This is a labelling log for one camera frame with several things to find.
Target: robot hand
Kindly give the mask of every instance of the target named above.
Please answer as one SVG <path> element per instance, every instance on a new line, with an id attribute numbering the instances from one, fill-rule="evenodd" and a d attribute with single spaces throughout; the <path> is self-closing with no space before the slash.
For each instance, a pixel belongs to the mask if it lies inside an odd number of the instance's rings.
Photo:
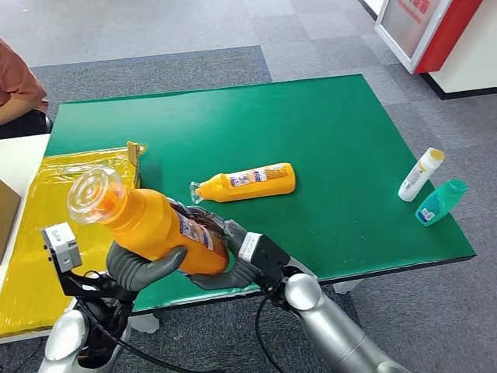
<path id="1" fill-rule="evenodd" d="M 256 267 L 238 258 L 238 252 L 247 235 L 247 231 L 238 223 L 224 221 L 201 207 L 186 207 L 170 198 L 169 202 L 176 211 L 205 225 L 225 240 L 229 251 L 235 257 L 233 267 L 228 272 L 214 276 L 193 274 L 189 276 L 192 282 L 205 290 L 244 288 L 259 272 Z M 164 258 L 151 262 L 113 242 L 106 263 L 109 274 L 118 284 L 128 291 L 140 291 L 178 269 L 186 254 L 186 248 L 178 246 Z"/>
<path id="2" fill-rule="evenodd" d="M 149 260 L 112 242 L 106 260 L 107 272 L 128 291 L 140 291 L 176 270 L 186 256 L 186 249 L 175 247 L 160 260 Z"/>
<path id="3" fill-rule="evenodd" d="M 190 276 L 190 281 L 204 290 L 244 288 L 250 285 L 259 273 L 256 267 L 238 257 L 240 248 L 247 235 L 247 230 L 236 221 L 224 220 L 217 214 L 206 211 L 202 207 L 186 207 L 170 198 L 169 201 L 175 210 L 217 233 L 226 242 L 228 249 L 235 257 L 233 266 L 227 272 L 216 275 L 193 274 Z"/>

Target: green mat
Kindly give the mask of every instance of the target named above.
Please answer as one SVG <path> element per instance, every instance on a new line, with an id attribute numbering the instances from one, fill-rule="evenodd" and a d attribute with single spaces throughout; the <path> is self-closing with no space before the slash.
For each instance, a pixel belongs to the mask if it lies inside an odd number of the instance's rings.
<path id="1" fill-rule="evenodd" d="M 146 145 L 143 187 L 190 203 L 190 181 L 277 162 L 294 193 L 201 206 L 263 232 L 322 281 L 474 255 L 448 216 L 432 227 L 397 195 L 416 162 L 360 75 L 62 104 L 46 155 Z M 136 310 L 236 294 L 174 274 L 142 291 Z"/>

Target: white tube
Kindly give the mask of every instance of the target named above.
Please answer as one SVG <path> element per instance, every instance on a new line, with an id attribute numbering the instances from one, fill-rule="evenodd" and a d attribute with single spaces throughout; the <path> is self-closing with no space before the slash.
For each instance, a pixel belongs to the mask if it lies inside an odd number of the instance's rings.
<path id="1" fill-rule="evenodd" d="M 412 202 L 444 158 L 445 155 L 440 150 L 428 148 L 400 185 L 398 196 L 401 200 Z"/>

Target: yellow plastic bag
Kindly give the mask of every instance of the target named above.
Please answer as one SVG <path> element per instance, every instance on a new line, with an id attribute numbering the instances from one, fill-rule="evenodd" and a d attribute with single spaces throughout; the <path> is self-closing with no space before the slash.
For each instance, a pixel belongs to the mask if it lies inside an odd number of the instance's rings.
<path id="1" fill-rule="evenodd" d="M 94 166 L 118 171 L 123 183 L 138 182 L 140 147 L 107 149 L 44 158 L 29 187 L 14 253 L 0 294 L 0 336 L 48 329 L 70 302 L 65 296 L 40 230 L 68 221 L 79 246 L 83 265 L 75 270 L 103 270 L 112 236 L 101 225 L 79 225 L 67 213 L 72 182 Z"/>

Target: bottle label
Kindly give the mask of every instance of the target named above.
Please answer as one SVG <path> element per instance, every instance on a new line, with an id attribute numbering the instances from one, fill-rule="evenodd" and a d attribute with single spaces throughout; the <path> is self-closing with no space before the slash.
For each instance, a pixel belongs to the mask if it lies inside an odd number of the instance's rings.
<path id="1" fill-rule="evenodd" d="M 418 216 L 425 223 L 430 221 L 440 212 L 440 205 L 438 203 L 438 195 L 434 194 L 428 198 L 422 208 L 418 211 Z"/>
<path id="2" fill-rule="evenodd" d="M 421 175 L 425 173 L 426 169 L 423 167 L 420 161 L 418 161 L 416 166 L 414 166 L 409 175 L 402 183 L 402 188 L 406 192 L 411 189 L 416 181 L 418 181 Z"/>
<path id="3" fill-rule="evenodd" d="M 273 165 L 268 167 L 261 167 L 259 169 L 251 169 L 250 171 L 242 171 L 241 173 L 228 174 L 228 179 L 232 183 L 232 187 L 241 187 L 250 183 L 259 183 L 278 179 L 287 176 L 287 170 L 283 165 Z"/>
<path id="4" fill-rule="evenodd" d="M 200 242 L 209 250 L 214 249 L 214 243 L 209 231 L 203 225 L 200 225 L 193 220 L 186 218 L 182 214 L 176 212 L 179 219 L 179 233 L 185 237 L 189 237 L 193 241 Z"/>

